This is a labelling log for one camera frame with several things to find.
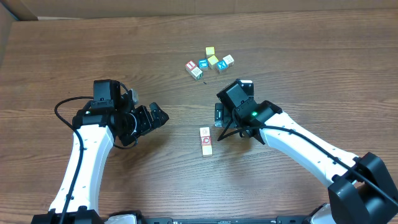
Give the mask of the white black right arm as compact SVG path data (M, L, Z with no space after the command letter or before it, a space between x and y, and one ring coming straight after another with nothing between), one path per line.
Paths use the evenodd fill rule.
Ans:
M238 104L217 103L215 125L223 131L219 140L232 134L256 138L299 163L328 191L329 201L303 223L388 223L397 215L397 187L380 157L362 157L339 149L297 124L269 101Z

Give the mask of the white block green edge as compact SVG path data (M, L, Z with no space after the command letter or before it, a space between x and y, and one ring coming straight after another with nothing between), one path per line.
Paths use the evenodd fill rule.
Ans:
M210 146L211 145L211 137L210 136L202 136L201 137L201 145L202 146Z

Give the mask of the blue X block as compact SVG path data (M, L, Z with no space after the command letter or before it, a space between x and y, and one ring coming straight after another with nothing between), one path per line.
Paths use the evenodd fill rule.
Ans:
M216 70L218 73L223 73L227 71L228 69L228 64L224 60L220 60L219 62L216 63Z

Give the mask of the white block blue side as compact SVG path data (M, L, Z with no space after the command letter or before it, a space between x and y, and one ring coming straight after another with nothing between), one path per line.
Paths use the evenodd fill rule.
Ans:
M202 146L203 157L211 157L213 155L213 148L211 145Z

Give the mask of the cardboard wall panel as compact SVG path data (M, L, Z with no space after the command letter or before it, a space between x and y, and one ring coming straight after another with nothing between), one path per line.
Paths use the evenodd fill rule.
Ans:
M18 19L101 18L396 8L397 0L8 0Z

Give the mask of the white block frog picture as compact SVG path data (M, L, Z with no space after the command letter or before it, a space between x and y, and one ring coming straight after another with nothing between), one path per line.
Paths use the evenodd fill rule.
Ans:
M203 127L200 128L200 137L208 137L211 136L210 134L210 128L209 127Z

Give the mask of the yellow block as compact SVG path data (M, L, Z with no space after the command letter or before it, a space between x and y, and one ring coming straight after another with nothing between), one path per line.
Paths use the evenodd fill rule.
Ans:
M216 67L216 64L219 62L218 58L215 55L212 55L211 57L207 58L208 61L208 66L214 70Z
M211 56L214 56L214 54L215 54L215 48L213 46L205 48L206 58L210 58Z

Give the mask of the white block green side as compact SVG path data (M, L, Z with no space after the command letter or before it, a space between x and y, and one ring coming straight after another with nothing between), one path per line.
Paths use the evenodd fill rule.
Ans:
M195 80L200 80L203 77L203 71L198 67L194 67L190 70L190 74Z

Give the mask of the white block far right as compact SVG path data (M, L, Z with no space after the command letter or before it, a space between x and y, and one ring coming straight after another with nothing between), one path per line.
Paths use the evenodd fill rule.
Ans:
M226 62L228 67L231 67L234 65L234 58L231 55L227 55L223 57L223 60Z

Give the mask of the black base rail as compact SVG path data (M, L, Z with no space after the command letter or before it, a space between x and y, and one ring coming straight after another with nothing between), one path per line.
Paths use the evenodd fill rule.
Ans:
M278 216L275 218L195 218L144 217L140 211L113 213L106 224L302 224L310 223L308 215Z

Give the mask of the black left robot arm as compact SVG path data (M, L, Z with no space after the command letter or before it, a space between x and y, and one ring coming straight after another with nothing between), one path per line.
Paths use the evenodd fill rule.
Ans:
M156 103L136 108L133 90L99 87L77 112L68 127L73 147L60 190L47 213L34 215L32 223L103 223L98 200L104 165L119 138L121 149L161 126L169 116Z

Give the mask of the blue letter block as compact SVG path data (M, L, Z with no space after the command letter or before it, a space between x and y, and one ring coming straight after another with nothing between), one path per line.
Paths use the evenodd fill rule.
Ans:
M200 59L198 61L198 68L202 71L207 71L209 69L208 61L207 59Z

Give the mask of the red I block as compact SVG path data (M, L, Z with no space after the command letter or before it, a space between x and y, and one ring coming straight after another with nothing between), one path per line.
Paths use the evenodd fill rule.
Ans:
M189 62L187 62L187 63L185 64L185 69L186 69L186 71L187 71L188 73L191 73L192 70L193 70L194 68L196 68L196 67L197 67L197 65L196 65L196 63L195 63L193 60L190 60Z

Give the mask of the yellow block near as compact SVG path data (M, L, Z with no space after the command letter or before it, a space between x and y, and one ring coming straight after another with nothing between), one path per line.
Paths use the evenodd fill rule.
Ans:
M207 58L208 61L208 66L214 70L216 67L216 64L219 62L218 58L215 55L212 55L211 57Z

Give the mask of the yellow block far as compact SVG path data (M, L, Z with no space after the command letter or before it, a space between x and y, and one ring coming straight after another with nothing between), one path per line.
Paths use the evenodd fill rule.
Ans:
M215 48L213 46L205 48L206 58L210 58L211 56L214 56L214 54L215 54Z

